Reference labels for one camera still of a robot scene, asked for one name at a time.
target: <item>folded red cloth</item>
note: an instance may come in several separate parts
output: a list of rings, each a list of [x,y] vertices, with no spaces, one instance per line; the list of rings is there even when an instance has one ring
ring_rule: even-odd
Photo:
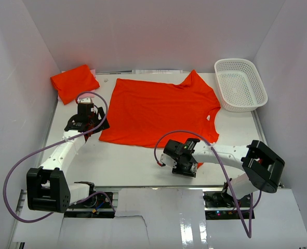
[[[81,92],[100,87],[88,65],[82,65],[52,76],[50,80],[65,105],[73,101]]]

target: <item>white basket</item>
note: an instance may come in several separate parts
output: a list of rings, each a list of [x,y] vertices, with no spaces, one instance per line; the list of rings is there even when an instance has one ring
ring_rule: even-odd
[[[244,59],[215,63],[222,106],[230,112],[250,112],[265,105],[268,95],[255,65]]]

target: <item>laundry basket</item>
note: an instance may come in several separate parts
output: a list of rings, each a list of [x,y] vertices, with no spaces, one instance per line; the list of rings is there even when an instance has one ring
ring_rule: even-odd
[[[268,101],[255,65],[244,59],[223,59],[215,63],[222,106],[230,112],[250,112]]]

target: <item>basket rim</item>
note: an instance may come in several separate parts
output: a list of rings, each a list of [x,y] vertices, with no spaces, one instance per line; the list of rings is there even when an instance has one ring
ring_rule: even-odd
[[[244,62],[248,63],[248,64],[252,67],[252,69],[254,70],[254,73],[255,73],[256,77],[258,78],[258,80],[259,80],[260,87],[261,87],[261,90],[262,90],[263,95],[264,95],[264,101],[263,101],[263,103],[261,103],[261,104],[256,104],[256,105],[235,105],[235,104],[232,104],[232,103],[230,103],[229,101],[226,100],[226,98],[225,98],[225,96],[224,96],[224,94],[223,94],[223,92],[222,92],[222,90],[221,90],[220,82],[219,82],[218,77],[217,77],[217,64],[220,63],[220,62],[222,62],[222,61],[231,61],[231,62],[233,62],[233,61],[236,61],[236,60],[238,60],[238,61],[244,61]],[[268,94],[266,93],[266,89],[265,89],[265,87],[264,87],[264,84],[263,84],[263,81],[262,81],[262,79],[261,79],[261,76],[259,75],[258,70],[257,70],[255,64],[253,64],[251,61],[246,60],[246,59],[242,59],[242,58],[229,58],[229,59],[221,59],[221,60],[218,60],[218,61],[215,62],[215,75],[216,75],[216,80],[217,80],[217,83],[218,83],[219,92],[221,93],[222,99],[223,99],[223,101],[225,101],[228,105],[233,106],[233,107],[237,107],[237,108],[253,108],[253,107],[256,107],[256,108],[257,108],[257,107],[261,107],[261,106],[265,105],[265,104],[268,102]]]

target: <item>orange fabric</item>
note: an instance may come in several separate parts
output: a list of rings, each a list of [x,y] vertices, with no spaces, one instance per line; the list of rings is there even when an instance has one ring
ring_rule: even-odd
[[[107,119],[110,128],[102,131],[101,141],[152,148],[172,130],[189,130],[216,142],[215,116],[220,103],[213,91],[192,71],[180,85],[117,79]],[[185,142],[193,135],[174,133],[162,139]]]
[[[88,65],[55,75],[50,80],[65,105],[73,101],[81,92],[100,87]]]

